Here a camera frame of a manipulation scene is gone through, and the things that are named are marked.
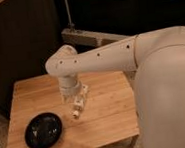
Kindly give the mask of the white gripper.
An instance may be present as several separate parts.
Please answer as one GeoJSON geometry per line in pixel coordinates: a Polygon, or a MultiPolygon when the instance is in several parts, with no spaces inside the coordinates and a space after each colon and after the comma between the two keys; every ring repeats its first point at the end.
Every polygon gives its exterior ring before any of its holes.
{"type": "Polygon", "coordinates": [[[77,95],[81,91],[81,82],[78,76],[66,75],[66,77],[59,77],[59,89],[63,102],[67,103],[70,98],[75,97],[73,105],[76,108],[84,108],[85,98],[83,95],[77,95]]]}

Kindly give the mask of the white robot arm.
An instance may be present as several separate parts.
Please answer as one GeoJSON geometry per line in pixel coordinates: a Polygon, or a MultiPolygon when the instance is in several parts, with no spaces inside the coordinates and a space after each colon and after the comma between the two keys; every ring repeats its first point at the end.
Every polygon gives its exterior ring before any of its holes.
{"type": "Polygon", "coordinates": [[[77,90],[79,73],[132,72],[142,148],[185,148],[184,26],[126,37],[82,54],[64,45],[45,64],[63,95],[77,90]]]}

